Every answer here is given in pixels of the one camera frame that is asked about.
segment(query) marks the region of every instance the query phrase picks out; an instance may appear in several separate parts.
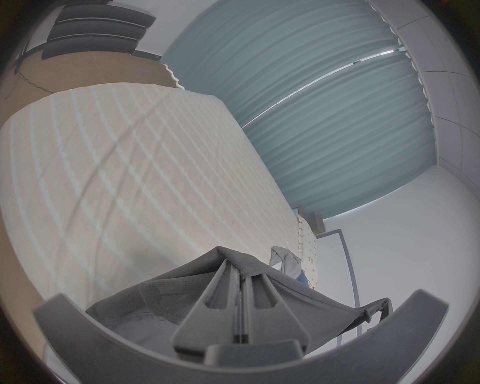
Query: tiled floor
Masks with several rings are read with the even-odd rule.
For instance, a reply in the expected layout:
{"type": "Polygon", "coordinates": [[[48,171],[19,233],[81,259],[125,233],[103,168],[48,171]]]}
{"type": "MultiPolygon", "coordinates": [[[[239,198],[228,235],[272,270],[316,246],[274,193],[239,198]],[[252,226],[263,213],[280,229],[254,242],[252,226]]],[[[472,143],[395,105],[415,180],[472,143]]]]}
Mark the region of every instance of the tiled floor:
{"type": "Polygon", "coordinates": [[[9,67],[0,80],[0,127],[16,111],[50,93],[103,83],[145,83],[175,87],[158,61],[119,52],[76,52],[42,60],[27,57],[17,74],[9,67]]]}
{"type": "MultiPolygon", "coordinates": [[[[104,83],[146,83],[175,87],[166,67],[153,60],[117,52],[78,52],[41,60],[27,57],[17,74],[10,65],[0,78],[0,127],[16,111],[51,93],[104,83]]],[[[45,340],[32,316],[42,302],[25,275],[0,212],[0,302],[22,338],[39,357],[45,340]]]]}

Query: teal curtain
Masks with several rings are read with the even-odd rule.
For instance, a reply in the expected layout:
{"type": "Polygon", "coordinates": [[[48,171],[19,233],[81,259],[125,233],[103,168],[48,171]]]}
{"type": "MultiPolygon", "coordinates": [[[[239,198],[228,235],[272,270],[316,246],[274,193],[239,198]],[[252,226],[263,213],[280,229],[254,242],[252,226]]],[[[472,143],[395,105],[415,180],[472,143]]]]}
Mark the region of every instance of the teal curtain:
{"type": "Polygon", "coordinates": [[[363,0],[220,0],[162,61],[187,90],[221,99],[288,203],[330,217],[377,199],[436,163],[418,74],[363,0]]]}

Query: blue cloth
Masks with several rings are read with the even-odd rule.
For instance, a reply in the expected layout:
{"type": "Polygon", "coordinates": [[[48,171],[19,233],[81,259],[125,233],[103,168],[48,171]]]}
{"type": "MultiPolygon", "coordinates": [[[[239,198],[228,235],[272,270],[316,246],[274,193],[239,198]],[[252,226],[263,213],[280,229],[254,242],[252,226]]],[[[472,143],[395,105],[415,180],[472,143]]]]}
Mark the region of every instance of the blue cloth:
{"type": "Polygon", "coordinates": [[[308,280],[303,271],[300,272],[300,276],[297,277],[297,281],[308,287],[308,280]]]}

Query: gray cloth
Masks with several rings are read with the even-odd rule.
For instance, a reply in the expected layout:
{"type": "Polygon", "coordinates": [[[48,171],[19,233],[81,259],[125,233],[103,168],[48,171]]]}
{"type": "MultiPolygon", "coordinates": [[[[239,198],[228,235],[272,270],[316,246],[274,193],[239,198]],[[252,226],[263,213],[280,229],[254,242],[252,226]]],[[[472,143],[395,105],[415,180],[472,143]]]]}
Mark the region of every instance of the gray cloth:
{"type": "Polygon", "coordinates": [[[301,273],[301,260],[295,256],[290,249],[278,246],[272,247],[272,256],[270,258],[270,266],[282,263],[280,271],[287,276],[297,279],[301,273]]]}
{"type": "Polygon", "coordinates": [[[239,270],[242,279],[261,273],[269,277],[310,334],[308,352],[364,321],[370,322],[372,315],[388,300],[351,308],[304,286],[251,255],[216,247],[185,265],[101,300],[86,312],[120,336],[170,355],[171,336],[176,327],[192,309],[225,259],[239,270]]]}

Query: bed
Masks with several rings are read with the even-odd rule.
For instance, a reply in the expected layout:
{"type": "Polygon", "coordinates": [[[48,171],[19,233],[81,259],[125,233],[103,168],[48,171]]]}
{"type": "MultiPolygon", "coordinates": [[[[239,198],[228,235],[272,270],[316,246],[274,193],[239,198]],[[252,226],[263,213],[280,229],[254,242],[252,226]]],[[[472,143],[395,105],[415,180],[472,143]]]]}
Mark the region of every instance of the bed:
{"type": "Polygon", "coordinates": [[[217,245],[264,263],[274,245],[315,256],[213,96],[130,83],[55,93],[5,123],[0,157],[5,226],[44,299],[86,309],[217,245]]]}

